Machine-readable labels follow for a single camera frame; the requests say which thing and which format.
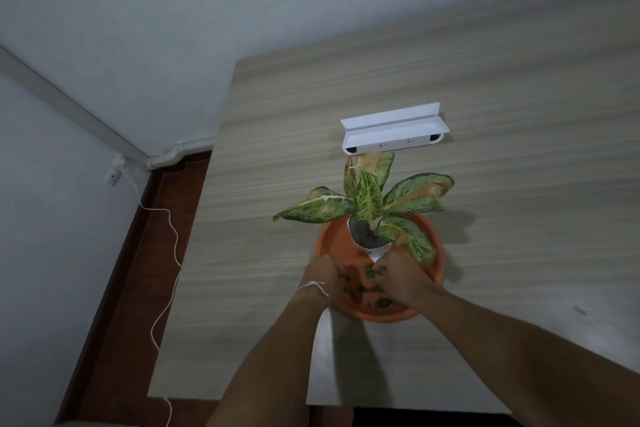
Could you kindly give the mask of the person's left hand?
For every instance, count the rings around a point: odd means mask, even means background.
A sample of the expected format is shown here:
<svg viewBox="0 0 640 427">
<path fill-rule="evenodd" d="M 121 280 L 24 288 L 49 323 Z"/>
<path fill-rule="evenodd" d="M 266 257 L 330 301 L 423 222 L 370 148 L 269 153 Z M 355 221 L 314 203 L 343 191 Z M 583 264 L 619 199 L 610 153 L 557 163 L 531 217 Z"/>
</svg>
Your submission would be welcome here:
<svg viewBox="0 0 640 427">
<path fill-rule="evenodd" d="M 305 268 L 298 291 L 302 294 L 314 294 L 327 302 L 335 302 L 340 296 L 334 295 L 335 269 L 339 262 L 331 255 L 323 255 L 310 259 Z"/>
</svg>

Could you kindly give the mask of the person's right hand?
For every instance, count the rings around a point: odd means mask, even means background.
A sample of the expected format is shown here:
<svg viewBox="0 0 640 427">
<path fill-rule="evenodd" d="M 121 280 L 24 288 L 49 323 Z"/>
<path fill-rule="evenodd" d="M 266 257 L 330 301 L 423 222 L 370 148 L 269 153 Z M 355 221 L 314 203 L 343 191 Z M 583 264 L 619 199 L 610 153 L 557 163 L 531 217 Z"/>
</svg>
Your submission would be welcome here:
<svg viewBox="0 0 640 427">
<path fill-rule="evenodd" d="M 379 261 L 390 262 L 391 294 L 396 302 L 421 310 L 440 293 L 437 286 L 408 252 L 387 252 Z"/>
</svg>

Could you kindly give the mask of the person's left forearm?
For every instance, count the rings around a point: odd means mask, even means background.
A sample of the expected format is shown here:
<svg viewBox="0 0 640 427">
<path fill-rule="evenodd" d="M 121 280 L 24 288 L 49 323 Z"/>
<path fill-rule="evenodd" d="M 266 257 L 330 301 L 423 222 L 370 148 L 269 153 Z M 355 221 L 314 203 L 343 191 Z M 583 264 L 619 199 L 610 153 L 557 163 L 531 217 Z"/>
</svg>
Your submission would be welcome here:
<svg viewBox="0 0 640 427">
<path fill-rule="evenodd" d="M 238 368 L 206 427 L 300 427 L 316 330 L 328 305 L 296 291 Z"/>
</svg>

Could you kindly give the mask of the person's right forearm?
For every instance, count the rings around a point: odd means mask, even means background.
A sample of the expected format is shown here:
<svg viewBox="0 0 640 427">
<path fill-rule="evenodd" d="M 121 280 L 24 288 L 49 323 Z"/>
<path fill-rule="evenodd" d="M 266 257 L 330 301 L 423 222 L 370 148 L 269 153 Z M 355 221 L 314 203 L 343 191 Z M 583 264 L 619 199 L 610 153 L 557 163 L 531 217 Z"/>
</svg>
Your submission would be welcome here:
<svg viewBox="0 0 640 427">
<path fill-rule="evenodd" d="M 438 286 L 407 302 L 525 427 L 640 427 L 640 374 Z"/>
</svg>

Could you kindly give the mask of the round orange plastic tray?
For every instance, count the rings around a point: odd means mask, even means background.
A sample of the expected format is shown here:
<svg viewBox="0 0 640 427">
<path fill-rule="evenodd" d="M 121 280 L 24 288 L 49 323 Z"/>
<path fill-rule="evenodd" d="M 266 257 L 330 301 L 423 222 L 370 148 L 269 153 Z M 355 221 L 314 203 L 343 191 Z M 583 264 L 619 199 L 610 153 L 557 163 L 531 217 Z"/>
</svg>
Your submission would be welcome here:
<svg viewBox="0 0 640 427">
<path fill-rule="evenodd" d="M 380 297 L 391 296 L 385 294 L 374 279 L 365 277 L 364 264 L 373 262 L 353 242 L 346 216 L 324 225 L 317 240 L 316 255 L 331 255 L 348 270 L 348 288 L 337 302 L 337 308 L 345 314 L 373 323 L 398 323 L 418 314 L 394 299 L 393 306 L 387 310 L 377 310 L 374 307 Z"/>
</svg>

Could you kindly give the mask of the white plastic plant pot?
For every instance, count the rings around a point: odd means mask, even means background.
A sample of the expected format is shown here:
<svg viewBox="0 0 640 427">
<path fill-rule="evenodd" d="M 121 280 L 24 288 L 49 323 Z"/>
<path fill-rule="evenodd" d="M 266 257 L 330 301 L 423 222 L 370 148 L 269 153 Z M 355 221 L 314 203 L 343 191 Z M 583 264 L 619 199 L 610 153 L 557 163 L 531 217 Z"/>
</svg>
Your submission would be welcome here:
<svg viewBox="0 0 640 427">
<path fill-rule="evenodd" d="M 348 230 L 356 247 L 373 263 L 380 260 L 391 250 L 392 243 L 377 236 L 372 231 L 368 221 L 359 221 L 353 216 L 349 216 Z"/>
</svg>

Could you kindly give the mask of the variegated green leafy plant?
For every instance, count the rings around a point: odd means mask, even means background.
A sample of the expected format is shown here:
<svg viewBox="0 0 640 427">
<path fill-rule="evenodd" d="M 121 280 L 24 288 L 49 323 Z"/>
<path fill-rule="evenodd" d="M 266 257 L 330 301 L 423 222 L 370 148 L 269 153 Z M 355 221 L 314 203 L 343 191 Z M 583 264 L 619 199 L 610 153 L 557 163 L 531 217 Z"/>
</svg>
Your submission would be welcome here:
<svg viewBox="0 0 640 427">
<path fill-rule="evenodd" d="M 455 181 L 448 174 L 421 172 L 384 193 L 394 159 L 394 152 L 350 156 L 344 168 L 344 194 L 326 186 L 315 187 L 304 201 L 276 213 L 272 222 L 283 219 L 324 224 L 347 217 L 366 226 L 363 239 L 353 238 L 358 246 L 365 248 L 366 242 L 384 241 L 404 248 L 418 262 L 430 266 L 436 261 L 436 247 L 408 216 L 442 212 L 441 199 Z"/>
</svg>

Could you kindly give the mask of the white plastic stand device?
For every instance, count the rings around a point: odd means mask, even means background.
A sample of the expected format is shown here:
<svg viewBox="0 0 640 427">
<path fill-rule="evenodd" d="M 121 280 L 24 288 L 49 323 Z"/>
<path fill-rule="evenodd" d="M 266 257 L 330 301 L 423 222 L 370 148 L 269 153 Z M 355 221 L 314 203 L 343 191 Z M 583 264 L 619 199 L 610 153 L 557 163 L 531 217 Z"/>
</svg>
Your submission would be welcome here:
<svg viewBox="0 0 640 427">
<path fill-rule="evenodd" d="M 341 119 L 342 150 L 356 156 L 435 145 L 450 132 L 439 112 L 435 102 Z"/>
</svg>

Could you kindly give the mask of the white wall plug adapter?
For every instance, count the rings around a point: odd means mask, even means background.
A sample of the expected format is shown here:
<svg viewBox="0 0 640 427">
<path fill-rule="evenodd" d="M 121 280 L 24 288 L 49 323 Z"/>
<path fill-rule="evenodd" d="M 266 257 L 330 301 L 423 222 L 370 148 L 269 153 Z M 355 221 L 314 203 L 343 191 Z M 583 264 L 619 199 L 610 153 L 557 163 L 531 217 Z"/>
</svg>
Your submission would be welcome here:
<svg viewBox="0 0 640 427">
<path fill-rule="evenodd" d="M 108 171 L 103 176 L 102 181 L 111 187 L 115 187 L 120 178 L 123 176 L 124 166 L 126 164 L 125 157 L 118 153 L 109 164 Z"/>
</svg>

